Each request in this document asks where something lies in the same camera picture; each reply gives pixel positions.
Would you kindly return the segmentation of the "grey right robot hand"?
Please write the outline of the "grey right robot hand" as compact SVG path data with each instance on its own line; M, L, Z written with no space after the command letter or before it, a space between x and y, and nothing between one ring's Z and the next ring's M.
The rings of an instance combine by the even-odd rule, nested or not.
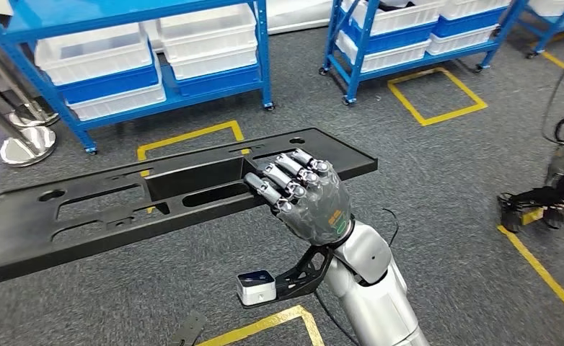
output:
M351 202L341 178L330 162L301 148L259 165L244 182L277 219L310 244L338 243L351 232Z

